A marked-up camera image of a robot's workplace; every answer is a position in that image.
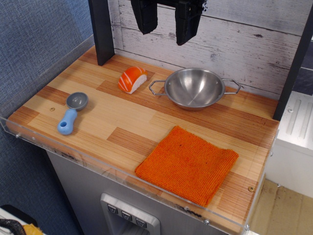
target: metal bowl handle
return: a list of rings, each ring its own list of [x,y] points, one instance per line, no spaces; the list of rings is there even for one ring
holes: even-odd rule
[[[234,82],[237,86],[238,86],[238,89],[235,91],[235,92],[225,92],[224,94],[237,94],[241,88],[241,85],[236,82],[235,80],[233,79],[222,79],[223,81],[231,81],[231,82]]]
[[[152,94],[154,95],[166,95],[164,93],[155,93],[154,90],[152,90],[152,86],[153,84],[155,84],[156,82],[165,82],[166,80],[156,80],[156,81],[153,81],[153,83],[151,83],[151,85],[149,86],[149,89],[151,90]]]

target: orange cloth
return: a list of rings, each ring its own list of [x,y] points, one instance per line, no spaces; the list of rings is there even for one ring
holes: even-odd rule
[[[238,156],[176,126],[135,172],[145,181],[206,207]]]

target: wood plank wall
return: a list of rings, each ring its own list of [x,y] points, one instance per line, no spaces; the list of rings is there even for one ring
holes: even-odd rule
[[[142,35],[130,0],[109,0],[115,53],[171,70],[208,69],[278,99],[312,3],[209,0],[197,35],[177,46],[174,8],[159,5],[157,28]]]

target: salmon slice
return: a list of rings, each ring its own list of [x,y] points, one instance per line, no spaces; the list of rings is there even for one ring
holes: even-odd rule
[[[140,67],[130,67],[126,69],[118,81],[118,87],[122,91],[132,94],[145,81],[147,81],[148,72]]]

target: black post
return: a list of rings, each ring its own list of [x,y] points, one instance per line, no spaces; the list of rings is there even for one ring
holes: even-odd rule
[[[312,35],[313,35],[313,6],[311,7],[311,11],[309,13],[307,23],[304,27],[304,30],[300,39],[300,43],[298,45],[298,49],[295,53],[293,62],[291,64],[291,68],[288,73],[288,77],[285,81],[283,91],[280,95],[280,98],[279,98],[279,101],[278,101],[278,104],[277,104],[277,107],[273,116],[273,119],[275,120],[280,121],[284,114],[285,107],[287,105],[294,83],[296,81],[299,70],[301,68],[304,56],[308,50],[310,41],[312,39]]]
[[[114,56],[108,0],[88,0],[98,65]]]

